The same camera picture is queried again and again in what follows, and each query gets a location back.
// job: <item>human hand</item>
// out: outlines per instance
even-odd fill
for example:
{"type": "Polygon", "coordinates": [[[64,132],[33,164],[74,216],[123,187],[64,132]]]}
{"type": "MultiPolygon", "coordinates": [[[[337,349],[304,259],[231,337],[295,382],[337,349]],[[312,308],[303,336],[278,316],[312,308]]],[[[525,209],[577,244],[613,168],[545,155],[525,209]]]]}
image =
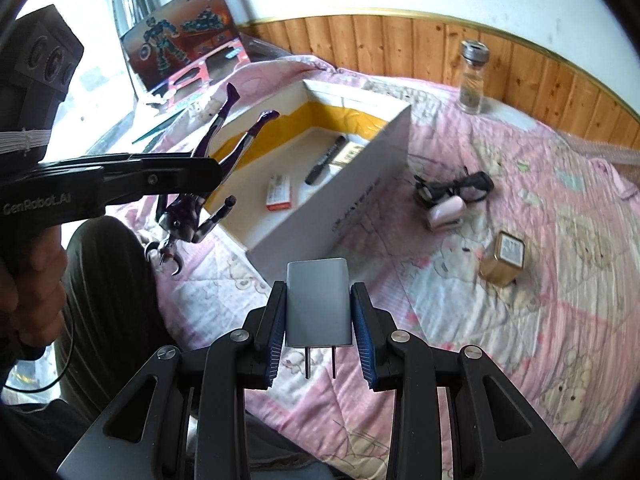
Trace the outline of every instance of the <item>human hand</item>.
{"type": "Polygon", "coordinates": [[[0,312],[9,314],[11,326],[23,343],[51,344],[62,332],[65,289],[60,279],[66,269],[66,251],[60,226],[41,232],[24,251],[13,277],[0,260],[0,312]]]}

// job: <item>glass jar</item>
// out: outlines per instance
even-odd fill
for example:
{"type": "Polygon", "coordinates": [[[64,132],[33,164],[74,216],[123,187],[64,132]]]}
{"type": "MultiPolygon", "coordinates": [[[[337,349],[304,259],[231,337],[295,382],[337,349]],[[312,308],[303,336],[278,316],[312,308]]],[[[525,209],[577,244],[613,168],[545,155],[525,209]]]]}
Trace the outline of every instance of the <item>glass jar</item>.
{"type": "Polygon", "coordinates": [[[460,94],[456,105],[467,114],[479,114],[484,96],[484,66],[489,61],[489,49],[476,40],[460,44],[463,60],[460,94]]]}

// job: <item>dark pants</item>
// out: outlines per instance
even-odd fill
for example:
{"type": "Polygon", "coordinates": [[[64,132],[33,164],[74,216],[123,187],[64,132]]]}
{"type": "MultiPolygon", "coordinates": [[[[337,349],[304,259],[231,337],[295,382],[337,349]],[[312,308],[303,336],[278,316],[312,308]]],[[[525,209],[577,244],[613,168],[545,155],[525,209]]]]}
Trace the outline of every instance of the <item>dark pants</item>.
{"type": "Polygon", "coordinates": [[[176,345],[158,311],[156,282],[142,246],[119,220],[82,224],[67,248],[65,333],[56,341],[62,370],[74,322],[74,354],[62,398],[93,422],[153,352],[176,345]]]}
{"type": "MultiPolygon", "coordinates": [[[[119,220],[105,216],[85,222],[67,253],[66,331],[55,343],[60,371],[68,357],[73,319],[74,350],[60,382],[66,402],[11,408],[20,440],[30,444],[52,473],[149,357],[161,346],[176,345],[158,311],[153,270],[136,236],[119,220]]],[[[247,435],[252,470],[315,462],[250,415],[247,435]]]]}

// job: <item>open cardboard box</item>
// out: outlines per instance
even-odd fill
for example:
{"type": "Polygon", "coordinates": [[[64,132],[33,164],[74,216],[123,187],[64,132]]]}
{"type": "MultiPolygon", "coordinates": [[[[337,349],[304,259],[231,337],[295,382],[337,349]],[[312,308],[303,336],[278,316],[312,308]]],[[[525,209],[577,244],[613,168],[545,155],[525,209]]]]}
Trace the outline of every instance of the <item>open cardboard box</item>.
{"type": "Polygon", "coordinates": [[[269,285],[286,278],[289,262],[324,257],[376,192],[405,167],[411,117],[410,105],[393,97],[304,80],[227,123],[210,155],[221,160],[271,108],[281,116],[263,128],[206,204],[214,211],[235,195],[238,202],[218,234],[269,285]],[[330,167],[308,186],[308,172],[340,134],[366,147],[341,170],[330,167]],[[266,208],[274,174],[290,177],[291,209],[266,208]]]}

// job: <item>pink clip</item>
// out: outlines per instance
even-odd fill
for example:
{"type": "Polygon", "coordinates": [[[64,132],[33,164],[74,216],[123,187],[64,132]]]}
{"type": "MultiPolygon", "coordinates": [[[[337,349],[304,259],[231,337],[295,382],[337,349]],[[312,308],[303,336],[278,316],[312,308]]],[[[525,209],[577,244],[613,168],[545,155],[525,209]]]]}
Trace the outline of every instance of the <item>pink clip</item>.
{"type": "Polygon", "coordinates": [[[465,201],[459,196],[452,196],[448,200],[429,209],[427,224],[431,231],[454,229],[462,224],[462,216],[466,211],[465,201]]]}

